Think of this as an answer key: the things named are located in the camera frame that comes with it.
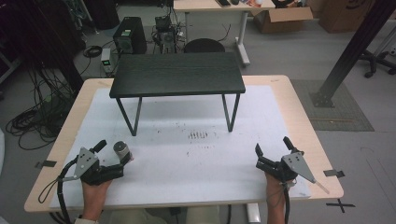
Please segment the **box flap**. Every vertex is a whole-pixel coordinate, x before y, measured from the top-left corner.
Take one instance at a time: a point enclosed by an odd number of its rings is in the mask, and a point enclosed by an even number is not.
[[[310,7],[276,8],[269,10],[271,22],[313,20]]]

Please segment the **black tabletop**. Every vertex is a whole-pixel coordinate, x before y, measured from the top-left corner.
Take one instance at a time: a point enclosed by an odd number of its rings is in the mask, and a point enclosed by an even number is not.
[[[123,54],[111,98],[244,93],[233,53]]]

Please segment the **black stool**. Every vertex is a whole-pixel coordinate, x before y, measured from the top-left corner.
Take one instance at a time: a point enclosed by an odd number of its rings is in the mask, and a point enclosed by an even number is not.
[[[185,53],[225,52],[219,41],[208,38],[194,39],[184,47]]]

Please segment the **floor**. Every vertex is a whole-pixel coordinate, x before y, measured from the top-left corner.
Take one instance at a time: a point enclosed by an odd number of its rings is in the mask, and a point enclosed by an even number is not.
[[[120,5],[118,13],[120,18],[141,17],[146,39],[150,41],[154,17],[163,16],[166,12],[163,8],[141,3],[133,7]],[[183,15],[178,16],[179,21],[184,22]],[[218,15],[215,18],[197,15],[196,19],[191,19],[190,37],[222,39],[231,24],[227,38],[221,43],[226,51],[235,52],[238,20],[233,16],[230,16],[233,20],[222,20]],[[389,21],[369,50],[375,50],[395,25],[396,21]],[[100,31],[96,35],[90,29],[85,30],[87,46],[102,46],[112,39],[114,31]],[[325,79],[352,36],[353,33],[328,34],[318,25],[318,20],[306,21],[300,32],[263,35],[249,18],[245,46],[251,65],[245,67],[240,64],[241,73],[246,76],[286,75],[292,79]],[[159,50],[148,43],[147,53],[152,52],[158,53]],[[395,57],[388,57],[396,62]],[[80,72],[88,62],[82,53],[75,57],[75,65]],[[99,64],[99,58],[92,59],[82,74],[83,78],[104,77]],[[380,66],[373,77],[365,78],[363,75],[368,69],[367,62],[357,62],[344,83],[375,131],[317,132],[333,168],[345,174],[340,178],[344,197],[339,200],[293,201],[290,223],[393,223],[396,220],[396,77],[388,75],[387,69]],[[49,214],[32,214],[23,210],[40,172],[39,168],[35,168],[36,164],[47,158],[51,145],[37,150],[23,150],[19,147],[19,138],[6,132],[6,125],[11,119],[34,105],[32,81],[20,68],[0,85],[0,91],[5,96],[0,101],[0,128],[5,133],[6,141],[5,161],[0,175],[0,217],[9,223],[55,223]],[[22,138],[21,144],[37,147],[43,142],[37,133],[29,133]],[[265,223],[265,204],[260,204],[260,209],[262,223]],[[149,211],[163,216],[168,223],[176,223],[176,218],[170,217],[167,209]],[[109,214],[110,211],[104,212],[102,223],[108,221]],[[179,216],[180,223],[184,223],[184,216],[183,209]],[[220,208],[220,217],[225,223],[227,206]],[[248,223],[244,205],[233,206],[231,223]]]

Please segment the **white desk leg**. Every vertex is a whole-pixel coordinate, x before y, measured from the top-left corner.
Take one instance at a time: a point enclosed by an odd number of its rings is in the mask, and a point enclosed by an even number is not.
[[[245,29],[247,27],[247,20],[248,20],[248,12],[242,12],[242,19],[241,19],[241,29],[239,30],[239,36],[236,37],[236,46],[239,51],[239,54],[242,58],[242,63],[244,65],[249,65],[250,60],[248,59],[247,51],[245,50],[244,46],[244,36],[245,36]]]
[[[259,205],[257,203],[247,203],[247,223],[261,224]]]
[[[187,45],[187,43],[189,43],[189,14],[190,12],[184,13],[184,21],[186,22],[186,42],[184,43],[184,45]]]

